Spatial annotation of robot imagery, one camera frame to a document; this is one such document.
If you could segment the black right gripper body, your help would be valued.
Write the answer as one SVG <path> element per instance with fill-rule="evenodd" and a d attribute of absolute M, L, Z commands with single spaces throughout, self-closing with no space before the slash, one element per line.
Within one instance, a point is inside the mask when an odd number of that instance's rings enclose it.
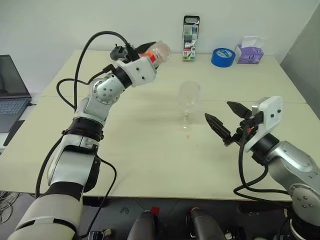
<path fill-rule="evenodd" d="M 244 140 L 244 144 L 257 132 L 258 125 L 263 123 L 264 114 L 262 111 L 256 114 L 252 114 L 250 110 L 245 110 L 244 113 L 237 113 L 243 120 L 239 123 L 239 127 L 233 135 L 228 134 L 223 139 L 223 143 L 226 147 L 232 143 L 241 145 L 241 141 Z"/>

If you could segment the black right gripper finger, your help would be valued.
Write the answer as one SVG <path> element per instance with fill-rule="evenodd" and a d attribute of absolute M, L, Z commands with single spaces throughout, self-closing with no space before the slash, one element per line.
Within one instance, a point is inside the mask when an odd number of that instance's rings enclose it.
<path fill-rule="evenodd" d="M 227 101 L 226 103 L 238 117 L 242 119 L 249 119 L 251 117 L 251 110 L 241 103 L 235 101 Z"/>
<path fill-rule="evenodd" d="M 215 116 L 208 113 L 204 114 L 204 117 L 209 124 L 210 128 L 223 140 L 227 140 L 231 137 L 230 131 L 223 126 L 223 123 Z"/>

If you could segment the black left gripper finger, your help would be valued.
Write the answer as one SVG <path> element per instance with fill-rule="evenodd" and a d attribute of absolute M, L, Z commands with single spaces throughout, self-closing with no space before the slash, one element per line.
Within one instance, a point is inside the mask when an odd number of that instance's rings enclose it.
<path fill-rule="evenodd" d="M 156 42 L 155 41 L 152 41 L 152 42 L 147 42 L 147 43 L 144 43 L 144 44 L 141 44 L 139 45 L 137 48 L 136 48 L 136 52 L 138 54 L 143 54 L 145 53 L 152 45 L 154 45 Z"/>

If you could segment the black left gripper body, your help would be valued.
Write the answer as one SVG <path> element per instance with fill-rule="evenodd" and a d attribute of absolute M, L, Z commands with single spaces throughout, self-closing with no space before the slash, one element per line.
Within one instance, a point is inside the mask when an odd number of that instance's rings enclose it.
<path fill-rule="evenodd" d="M 140 58 L 137 50 L 132 45 L 115 45 L 109 54 L 113 61 L 133 62 Z"/>

